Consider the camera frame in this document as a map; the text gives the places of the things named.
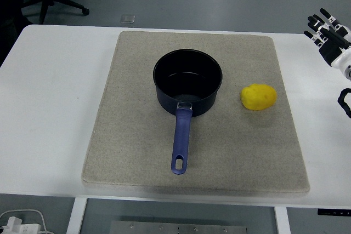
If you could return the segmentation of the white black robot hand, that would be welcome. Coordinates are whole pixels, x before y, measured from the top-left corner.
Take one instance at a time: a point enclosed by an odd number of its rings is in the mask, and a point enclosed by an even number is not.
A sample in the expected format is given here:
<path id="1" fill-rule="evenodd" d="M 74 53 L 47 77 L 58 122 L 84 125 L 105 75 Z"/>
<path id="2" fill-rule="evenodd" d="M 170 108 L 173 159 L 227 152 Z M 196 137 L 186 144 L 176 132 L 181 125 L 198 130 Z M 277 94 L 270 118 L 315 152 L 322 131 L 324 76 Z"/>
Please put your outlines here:
<path id="1" fill-rule="evenodd" d="M 324 61 L 340 70 L 346 79 L 350 79 L 350 27 L 340 21 L 324 8 L 320 9 L 324 16 L 314 14 L 308 17 L 308 26 L 313 32 L 304 34 L 317 46 Z"/>

